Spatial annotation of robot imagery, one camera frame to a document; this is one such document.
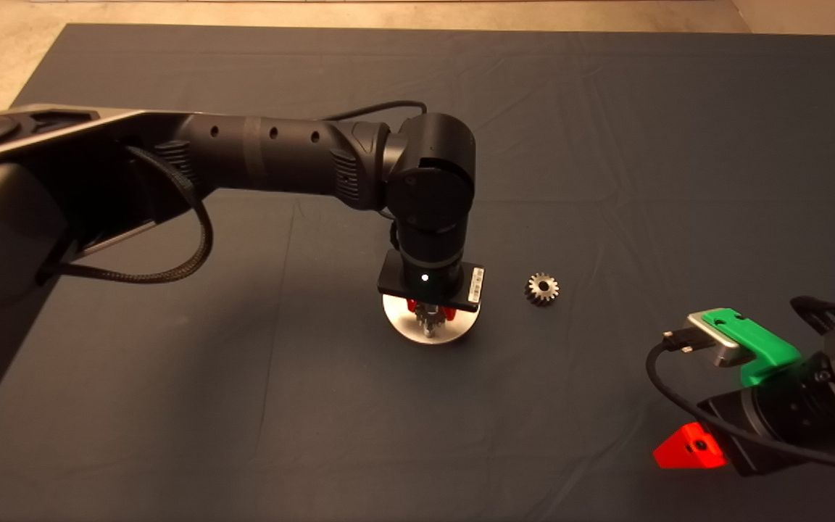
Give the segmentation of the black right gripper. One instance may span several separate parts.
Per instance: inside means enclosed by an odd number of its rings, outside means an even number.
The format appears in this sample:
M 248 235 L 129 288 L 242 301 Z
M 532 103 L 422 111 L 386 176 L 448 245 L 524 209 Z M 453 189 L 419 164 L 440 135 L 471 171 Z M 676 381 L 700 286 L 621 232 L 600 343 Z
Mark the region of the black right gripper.
M 758 386 L 702 400 L 699 408 L 773 442 L 835 454 L 834 387 L 828 366 L 802 362 Z M 716 469 L 729 460 L 740 476 L 763 476 L 805 463 L 805 459 L 774 452 L 700 422 L 677 428 L 652 456 L 662 469 Z

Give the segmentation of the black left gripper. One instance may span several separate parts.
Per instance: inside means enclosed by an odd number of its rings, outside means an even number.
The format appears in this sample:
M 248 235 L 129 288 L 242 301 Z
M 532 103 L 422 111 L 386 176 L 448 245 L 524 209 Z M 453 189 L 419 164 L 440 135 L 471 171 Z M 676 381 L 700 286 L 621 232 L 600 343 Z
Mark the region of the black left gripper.
M 457 310 L 476 313 L 481 309 L 485 267 L 458 261 L 443 268 L 425 268 L 411 263 L 401 252 L 388 250 L 378 274 L 378 291 L 403 298 L 410 313 L 418 302 L 440 305 L 446 321 Z

